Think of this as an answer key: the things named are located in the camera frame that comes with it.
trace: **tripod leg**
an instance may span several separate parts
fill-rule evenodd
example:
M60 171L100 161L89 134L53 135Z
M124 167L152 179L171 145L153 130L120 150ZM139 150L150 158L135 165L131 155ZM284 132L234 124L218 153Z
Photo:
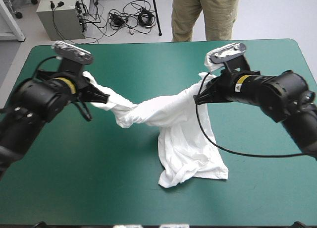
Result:
M157 23L158 23L158 35L161 36L162 35L162 31L160 31L159 16L158 16L157 4L156 4L155 0L153 0L153 5L154 5L154 11L155 11L155 15L156 15L156 18L157 18Z

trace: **green table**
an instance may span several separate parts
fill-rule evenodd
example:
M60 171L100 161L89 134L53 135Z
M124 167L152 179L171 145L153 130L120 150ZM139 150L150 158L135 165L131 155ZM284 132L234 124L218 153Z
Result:
M252 70L279 75L292 69L316 83L296 42L242 41ZM229 42L83 45L95 56L86 67L98 83L135 103L172 95L199 81L206 52ZM53 55L32 49L17 83ZM56 70L58 62L47 62ZM65 108L41 132L28 154L0 182L0 224L191 225L317 224L317 163L311 157L245 158L221 152L229 180L192 178L174 188L158 185L159 130L144 124L122 129L111 112L89 106L86 122ZM283 129L257 107L209 105L218 143L246 153L299 150Z

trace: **black robotic arm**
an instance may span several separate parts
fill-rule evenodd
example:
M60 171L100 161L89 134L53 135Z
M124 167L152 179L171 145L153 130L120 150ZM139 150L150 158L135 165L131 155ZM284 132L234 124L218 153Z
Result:
M7 168L21 160L44 125L72 103L90 121L92 116L85 102L107 103L102 93L83 76L84 65L91 64L92 55L81 48L57 41L52 48L61 60L57 72L39 70L12 93L0 121L0 180Z
M221 75L194 96L197 105L240 102L258 106L275 122L281 122L299 149L317 158L317 107L315 93L303 77L291 70L279 76L251 71L243 43L230 44L207 54L206 61L222 64Z

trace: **khaki pants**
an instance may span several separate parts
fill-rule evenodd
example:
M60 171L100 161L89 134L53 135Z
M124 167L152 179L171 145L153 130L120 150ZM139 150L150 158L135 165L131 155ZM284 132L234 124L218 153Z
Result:
M230 40L239 0L174 0L173 42L191 41L194 24L201 11L207 41Z

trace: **gray electronic box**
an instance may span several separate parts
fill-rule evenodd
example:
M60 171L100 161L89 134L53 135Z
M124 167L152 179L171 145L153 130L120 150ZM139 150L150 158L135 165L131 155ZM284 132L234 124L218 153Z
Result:
M53 11L51 9L51 1L57 4L62 1L65 4L61 7L57 7L54 11L54 22L60 32L60 35L64 37L62 39L53 24ZM77 0L42 0L37 9L37 14L46 29L52 41L56 40L74 40L84 39L82 34L83 27L79 22L79 14L76 9Z

